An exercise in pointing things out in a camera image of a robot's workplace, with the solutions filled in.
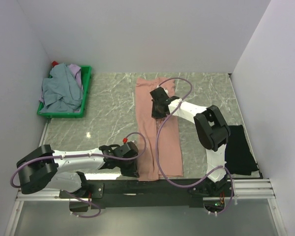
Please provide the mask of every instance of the wire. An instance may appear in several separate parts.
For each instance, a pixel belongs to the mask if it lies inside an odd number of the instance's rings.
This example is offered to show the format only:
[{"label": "wire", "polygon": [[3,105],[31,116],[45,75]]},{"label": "wire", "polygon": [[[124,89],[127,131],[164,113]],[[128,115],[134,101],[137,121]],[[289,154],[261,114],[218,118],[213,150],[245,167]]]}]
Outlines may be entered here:
[{"label": "wire", "polygon": [[[133,134],[138,134],[140,135],[142,138],[143,138],[143,141],[144,141],[144,148],[143,148],[143,151],[138,154],[137,156],[134,156],[134,157],[131,157],[131,158],[122,158],[122,157],[116,157],[116,156],[110,156],[110,155],[104,155],[104,154],[97,154],[97,153],[92,153],[91,156],[102,156],[102,157],[107,157],[107,158],[112,158],[112,159],[116,159],[116,160],[122,160],[122,161],[130,161],[130,160],[134,160],[134,159],[137,159],[139,158],[146,150],[147,148],[147,141],[145,139],[145,137],[143,136],[143,134],[139,133],[139,132],[132,132],[130,134],[128,134],[126,136],[126,138],[128,138],[129,136],[133,135]],[[85,157],[85,156],[88,156],[88,155],[85,155],[85,154],[76,154],[76,155],[67,155],[65,157],[67,158],[73,158],[73,157]],[[24,164],[22,164],[20,167],[18,167],[16,169],[16,171],[13,173],[13,175],[11,176],[11,179],[10,179],[10,184],[13,188],[20,188],[21,186],[20,185],[15,185],[13,180],[15,178],[15,176],[20,172],[20,170],[22,170],[25,166],[28,166],[34,162],[38,162],[38,161],[42,161],[42,160],[48,160],[48,159],[61,159],[63,158],[62,156],[42,156],[42,157],[39,157],[39,158],[36,158],[36,159],[33,159],[33,160],[30,160],[28,162],[25,162]],[[94,207],[96,207],[98,209],[98,213],[95,214],[95,215],[90,215],[90,216],[83,216],[83,215],[78,215],[77,213],[73,212],[72,214],[73,215],[76,215],[77,217],[81,217],[81,218],[93,218],[93,217],[96,217],[100,214],[101,212],[101,208],[100,206],[96,205],[95,203],[92,203],[92,202],[88,202],[88,201],[85,201],[81,198],[78,198],[76,196],[74,196],[72,193],[69,193],[68,191],[65,190],[65,192],[72,198],[74,199],[77,199],[79,200],[80,202],[83,202],[83,203],[86,203],[86,204],[89,204],[89,205],[92,205]]]},{"label": "wire", "polygon": [[232,179],[232,176],[231,176],[231,173],[229,172],[229,170],[226,168],[226,167],[223,167],[223,166],[217,166],[217,167],[215,167],[214,169],[212,169],[210,172],[208,172],[205,176],[203,176],[200,180],[198,180],[198,181],[196,181],[195,183],[193,183],[193,184],[188,184],[188,185],[181,185],[181,184],[177,184],[177,183],[175,183],[175,182],[173,182],[173,181],[171,181],[166,175],[165,175],[165,173],[164,173],[164,171],[162,170],[162,167],[161,167],[161,165],[160,165],[160,163],[159,163],[159,156],[158,156],[158,139],[159,139],[159,136],[160,136],[160,133],[161,133],[161,130],[162,130],[162,128],[163,128],[163,126],[165,125],[165,123],[168,121],[168,119],[180,108],[180,106],[181,106],[181,103],[183,102],[183,100],[191,93],[191,91],[192,91],[192,84],[188,81],[188,80],[186,80],[186,79],[184,79],[184,78],[180,78],[180,77],[173,77],[173,78],[169,78],[169,79],[166,79],[166,80],[164,80],[163,82],[161,82],[160,84],[159,84],[159,86],[161,86],[163,83],[165,83],[165,82],[167,82],[167,81],[169,81],[169,80],[176,80],[176,79],[179,79],[179,80],[184,80],[184,81],[186,81],[189,85],[190,85],[190,90],[189,90],[189,92],[185,95],[185,96],[183,96],[182,98],[181,98],[181,101],[179,102],[179,104],[178,104],[178,106],[165,118],[165,120],[162,122],[162,124],[161,124],[161,126],[160,126],[160,128],[159,128],[159,130],[158,130],[158,132],[157,132],[157,136],[156,136],[156,141],[155,141],[155,152],[156,152],[156,163],[157,163],[157,166],[158,166],[158,169],[159,169],[159,171],[161,172],[161,174],[162,174],[162,176],[164,177],[164,179],[165,180],[167,180],[167,182],[168,183],[170,183],[171,185],[173,185],[173,186],[176,186],[176,187],[179,187],[179,188],[191,188],[191,187],[194,187],[194,186],[196,186],[196,185],[198,185],[199,183],[201,183],[203,180],[205,180],[210,174],[212,174],[214,171],[216,171],[217,169],[221,169],[221,168],[224,168],[225,169],[225,171],[226,171],[226,173],[229,175],[229,177],[230,177],[230,180],[231,180],[231,187],[232,187],[232,192],[231,192],[231,198],[230,198],[230,201],[228,202],[228,204],[225,206],[225,208],[222,210],[222,211],[220,211],[220,212],[218,212],[217,214],[220,214],[220,213],[223,213],[228,207],[229,207],[229,205],[231,204],[231,202],[232,202],[232,199],[233,199],[233,194],[234,194],[234,188],[233,188],[233,179]]}]

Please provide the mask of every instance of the pile of clothes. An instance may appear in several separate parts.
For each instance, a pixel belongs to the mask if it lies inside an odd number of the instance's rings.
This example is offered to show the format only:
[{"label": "pile of clothes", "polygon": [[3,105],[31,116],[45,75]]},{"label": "pile of clothes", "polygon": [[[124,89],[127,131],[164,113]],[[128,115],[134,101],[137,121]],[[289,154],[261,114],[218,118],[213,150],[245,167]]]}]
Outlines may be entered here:
[{"label": "pile of clothes", "polygon": [[44,103],[40,113],[78,113],[83,100],[81,68],[65,63],[56,65],[51,78],[44,78],[39,101]]}]

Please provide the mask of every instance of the green basket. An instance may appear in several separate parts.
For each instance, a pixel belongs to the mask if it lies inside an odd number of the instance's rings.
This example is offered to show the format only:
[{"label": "green basket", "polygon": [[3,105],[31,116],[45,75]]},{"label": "green basket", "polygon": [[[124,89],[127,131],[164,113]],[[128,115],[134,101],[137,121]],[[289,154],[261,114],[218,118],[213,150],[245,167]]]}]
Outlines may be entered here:
[{"label": "green basket", "polygon": [[79,113],[40,113],[40,110],[43,109],[44,103],[40,102],[37,114],[42,117],[47,118],[82,118],[84,116],[85,111],[85,102],[87,99],[88,89],[89,89],[89,82],[90,82],[90,72],[92,71],[92,67],[89,65],[81,65],[81,80],[83,85],[83,100],[81,104],[81,109]]}]

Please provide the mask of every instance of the table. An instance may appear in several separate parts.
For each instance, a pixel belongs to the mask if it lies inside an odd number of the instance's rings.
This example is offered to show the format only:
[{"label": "table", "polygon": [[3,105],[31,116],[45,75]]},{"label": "table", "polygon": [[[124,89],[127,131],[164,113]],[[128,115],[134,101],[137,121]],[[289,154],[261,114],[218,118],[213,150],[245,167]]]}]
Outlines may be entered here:
[{"label": "table", "polygon": [[[135,85],[138,77],[152,80],[157,77],[183,77],[193,85],[185,101],[200,106],[216,105],[228,125],[243,124],[232,82],[227,73],[99,73],[92,76],[83,118],[54,118],[49,122],[44,143],[52,149],[77,151],[101,145],[122,144],[130,132],[137,131],[135,117]],[[189,91],[184,81],[176,81],[176,95]],[[194,124],[178,118],[183,178],[200,178],[207,171],[205,148],[200,144]],[[113,170],[83,170],[87,179],[130,179]],[[245,178],[258,178],[259,172]]]}]

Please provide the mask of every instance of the pink towel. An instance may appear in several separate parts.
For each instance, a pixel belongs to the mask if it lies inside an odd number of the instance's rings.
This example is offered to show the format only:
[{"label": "pink towel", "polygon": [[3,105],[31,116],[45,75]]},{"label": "pink towel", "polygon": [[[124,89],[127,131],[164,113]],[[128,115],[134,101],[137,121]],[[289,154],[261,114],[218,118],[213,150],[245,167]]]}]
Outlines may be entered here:
[{"label": "pink towel", "polygon": [[[166,78],[157,78],[152,81],[142,78],[137,79],[136,118],[138,130],[147,140],[147,149],[145,153],[138,158],[139,180],[142,181],[158,180],[162,177],[155,160],[157,126],[156,120],[151,117],[152,97],[150,92],[156,89],[164,80],[166,80]],[[175,94],[174,80],[162,84],[161,87],[168,91],[169,97]],[[140,137],[138,139],[138,148],[142,150],[143,147],[144,142]],[[159,137],[158,153],[160,165],[167,176],[183,176],[177,117],[171,117],[162,128]]]}]

